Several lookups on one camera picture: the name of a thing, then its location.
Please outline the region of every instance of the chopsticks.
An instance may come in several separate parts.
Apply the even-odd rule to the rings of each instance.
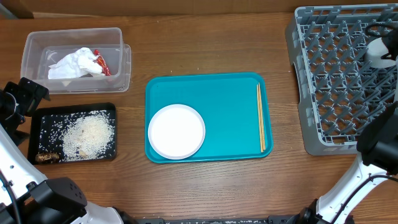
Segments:
[[[261,88],[260,83],[257,84],[257,110],[259,115],[259,131],[260,131],[260,145],[261,152],[266,149],[265,137],[264,137],[264,118],[262,117],[262,101],[261,101]]]

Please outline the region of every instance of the black tray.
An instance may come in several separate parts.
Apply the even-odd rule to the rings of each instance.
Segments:
[[[101,111],[106,110],[105,113],[109,114],[109,118],[113,119],[113,122],[109,124],[114,127],[114,135],[113,140],[108,143],[110,146],[103,153],[98,155],[97,159],[83,159],[79,161],[96,161],[103,159],[114,159],[116,157],[116,107],[112,103],[95,103],[90,105],[75,105],[75,106],[60,106],[54,108],[42,108],[35,111],[32,116],[32,125],[30,127],[30,140],[29,140],[29,149],[27,153],[27,160],[36,165],[38,162],[35,161],[35,157],[39,153],[43,152],[54,152],[60,155],[61,160],[64,157],[63,149],[62,149],[62,140],[57,140],[56,142],[50,142],[50,130],[54,129],[52,124],[54,121],[63,121],[63,124],[67,125],[69,122],[65,120],[62,116],[56,115],[66,115],[66,114],[74,114],[70,119],[72,121],[77,118],[81,118],[82,116],[87,116],[90,111]],[[40,134],[42,134],[42,143],[47,146],[47,151],[43,149],[39,149],[40,144]]]

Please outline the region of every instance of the teal tray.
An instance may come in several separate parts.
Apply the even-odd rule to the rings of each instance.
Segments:
[[[260,83],[266,149],[261,153],[256,85]],[[206,136],[192,156],[171,160],[150,146],[148,126],[165,106],[183,104],[197,110],[205,122]],[[146,87],[145,153],[156,163],[225,161],[266,157],[274,142],[266,84],[256,73],[226,73],[158,77]]]

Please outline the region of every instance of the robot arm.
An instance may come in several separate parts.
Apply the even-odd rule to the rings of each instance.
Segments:
[[[376,178],[372,182],[366,183],[366,185],[360,188],[358,193],[348,202],[343,213],[338,215],[341,206],[347,201],[348,197],[369,177],[385,174],[386,171],[384,169],[374,165],[364,165],[362,155],[358,153],[353,165],[351,165],[337,184],[328,193],[319,198],[316,207],[317,214],[321,215],[322,219],[329,223],[336,220],[334,224],[344,224],[347,216],[357,204],[359,204],[370,191],[387,179]]]
[[[349,213],[386,179],[398,174],[398,102],[361,133],[358,155],[344,176],[319,200],[295,217],[295,224],[345,224]]]
[[[21,223],[28,224],[137,224],[115,208],[87,202],[69,178],[47,179],[22,155],[17,145],[28,134],[17,127],[24,116],[32,116],[42,98],[49,100],[48,89],[26,78],[18,85],[9,82],[0,92],[0,224],[18,222],[17,213],[23,214]]]

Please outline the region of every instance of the paper plate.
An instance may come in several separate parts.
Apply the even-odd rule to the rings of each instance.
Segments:
[[[151,146],[168,159],[184,159],[199,150],[205,140],[205,122],[186,105],[168,105],[151,119],[148,138]]]

